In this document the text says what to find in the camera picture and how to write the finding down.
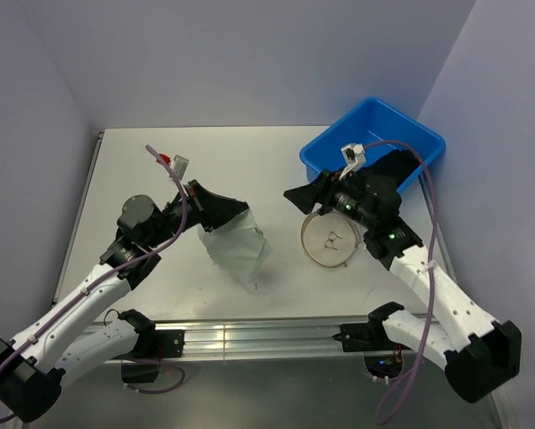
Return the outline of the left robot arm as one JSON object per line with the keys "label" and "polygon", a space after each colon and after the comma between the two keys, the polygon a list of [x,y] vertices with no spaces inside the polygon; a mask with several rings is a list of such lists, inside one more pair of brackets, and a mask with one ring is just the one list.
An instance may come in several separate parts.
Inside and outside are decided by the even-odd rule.
{"label": "left robot arm", "polygon": [[245,213],[248,205],[213,194],[197,181],[180,186],[164,209],[146,195],[129,198],[116,239],[83,282],[38,321],[6,341],[0,337],[0,400],[24,423],[49,410],[70,384],[105,361],[144,357],[155,345],[155,325],[128,310],[99,332],[84,330],[108,307],[137,288],[155,269],[159,251],[186,229],[212,232]]}

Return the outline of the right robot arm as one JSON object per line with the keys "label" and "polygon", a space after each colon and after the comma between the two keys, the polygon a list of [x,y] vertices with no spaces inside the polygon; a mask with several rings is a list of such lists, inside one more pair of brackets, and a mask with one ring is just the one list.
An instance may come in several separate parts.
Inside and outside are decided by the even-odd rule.
{"label": "right robot arm", "polygon": [[400,217],[396,182],[368,172],[341,179],[322,172],[311,183],[285,191],[302,213],[336,212],[365,227],[363,242],[384,268],[428,307],[429,327],[394,301],[364,324],[343,324],[334,340],[345,352],[401,345],[440,367],[454,392],[475,403],[520,372],[522,333],[479,307],[433,260],[420,237]]}

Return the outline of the pale mint bra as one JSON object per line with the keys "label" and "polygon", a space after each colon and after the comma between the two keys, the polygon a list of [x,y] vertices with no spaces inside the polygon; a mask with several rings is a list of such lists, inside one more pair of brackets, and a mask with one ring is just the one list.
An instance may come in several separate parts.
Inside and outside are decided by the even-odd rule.
{"label": "pale mint bra", "polygon": [[216,266],[247,289],[257,290],[262,266],[272,247],[250,208],[213,231],[199,226],[197,235]]}

